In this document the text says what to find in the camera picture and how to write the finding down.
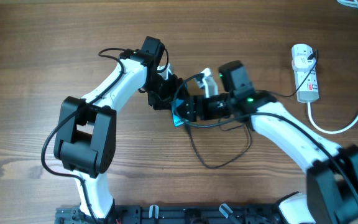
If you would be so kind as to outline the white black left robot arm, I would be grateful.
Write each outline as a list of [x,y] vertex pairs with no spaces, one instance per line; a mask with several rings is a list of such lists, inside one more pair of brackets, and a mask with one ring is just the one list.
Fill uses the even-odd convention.
[[93,91],[63,101],[54,131],[54,156],[76,180],[81,220],[87,223],[113,220],[106,171],[116,151],[119,112],[137,91],[146,92],[154,110],[169,110],[181,82],[169,63],[159,65],[167,53],[159,39],[147,36],[140,49],[120,52],[116,68]]

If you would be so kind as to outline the Galaxy smartphone with cyan screen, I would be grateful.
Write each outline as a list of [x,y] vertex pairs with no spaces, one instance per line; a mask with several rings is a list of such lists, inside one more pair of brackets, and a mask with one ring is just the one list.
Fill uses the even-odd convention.
[[184,122],[175,113],[175,109],[177,108],[177,106],[181,106],[183,104],[183,102],[184,102],[184,100],[176,99],[175,104],[172,103],[172,118],[173,118],[174,127],[179,127],[184,124]]

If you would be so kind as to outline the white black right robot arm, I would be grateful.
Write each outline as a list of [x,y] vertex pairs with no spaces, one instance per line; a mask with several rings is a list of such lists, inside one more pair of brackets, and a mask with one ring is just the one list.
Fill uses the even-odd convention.
[[358,147],[341,147],[305,126],[268,91],[257,91],[239,61],[219,68],[224,92],[209,69],[194,79],[200,96],[173,99],[173,113],[189,127],[212,128],[238,121],[248,124],[284,151],[306,174],[306,193],[278,204],[284,223],[350,223],[358,219]]

